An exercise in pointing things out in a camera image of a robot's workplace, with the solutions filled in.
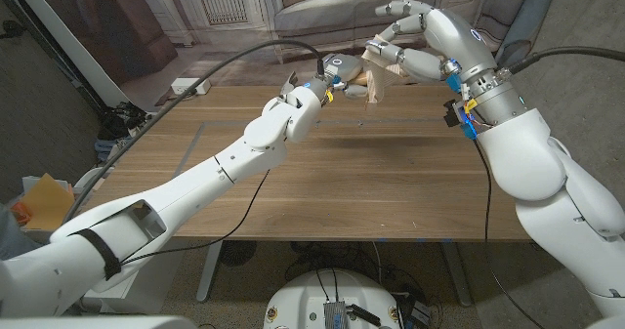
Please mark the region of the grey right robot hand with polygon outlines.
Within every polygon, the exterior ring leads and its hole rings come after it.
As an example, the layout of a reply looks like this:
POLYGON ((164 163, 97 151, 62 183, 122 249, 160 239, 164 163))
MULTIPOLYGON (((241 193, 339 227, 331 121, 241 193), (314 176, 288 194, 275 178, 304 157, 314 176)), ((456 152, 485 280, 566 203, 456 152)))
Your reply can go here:
POLYGON ((461 17, 445 9, 415 0, 393 0, 375 9, 382 16, 395 16, 365 48, 384 61, 397 64, 409 76, 419 80, 441 80, 456 71, 468 85, 483 76, 491 76, 497 64, 477 31, 461 17), (404 34, 421 33, 436 55, 400 48, 393 41, 404 34))

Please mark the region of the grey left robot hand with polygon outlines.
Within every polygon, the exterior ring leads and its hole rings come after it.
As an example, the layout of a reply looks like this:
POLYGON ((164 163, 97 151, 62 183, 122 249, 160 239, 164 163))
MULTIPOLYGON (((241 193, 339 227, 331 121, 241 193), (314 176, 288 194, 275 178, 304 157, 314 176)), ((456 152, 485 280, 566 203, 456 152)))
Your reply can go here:
POLYGON ((338 77, 334 80, 334 90, 340 90, 350 100, 367 97, 367 75, 361 58, 331 53, 323 58, 323 65, 326 71, 338 77))

